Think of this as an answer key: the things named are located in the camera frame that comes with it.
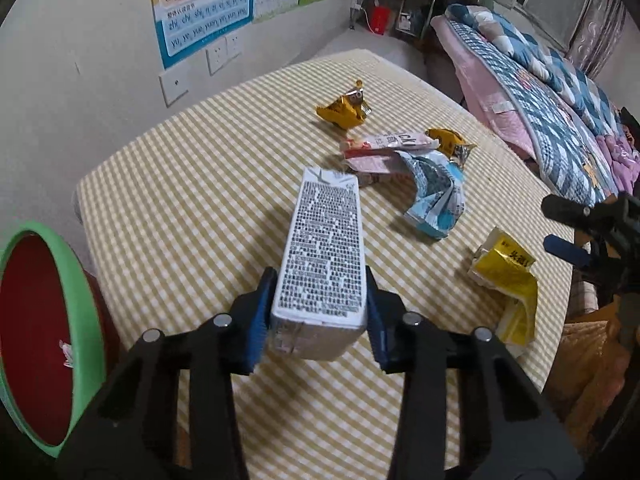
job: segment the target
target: wall switch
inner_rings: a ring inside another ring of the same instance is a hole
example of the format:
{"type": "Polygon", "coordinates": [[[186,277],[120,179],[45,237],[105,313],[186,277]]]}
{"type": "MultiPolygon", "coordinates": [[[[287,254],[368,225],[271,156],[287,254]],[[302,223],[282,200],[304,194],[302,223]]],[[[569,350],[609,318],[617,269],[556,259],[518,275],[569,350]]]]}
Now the wall switch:
{"type": "Polygon", "coordinates": [[[226,35],[226,53],[228,59],[233,59],[242,54],[242,43],[238,31],[226,35]]]}
{"type": "Polygon", "coordinates": [[[185,95],[191,87],[187,60],[181,61],[162,72],[160,74],[160,86],[162,87],[162,94],[167,107],[185,95]]]}
{"type": "Polygon", "coordinates": [[[220,38],[207,47],[209,75],[214,75],[226,63],[226,39],[220,38]]]}

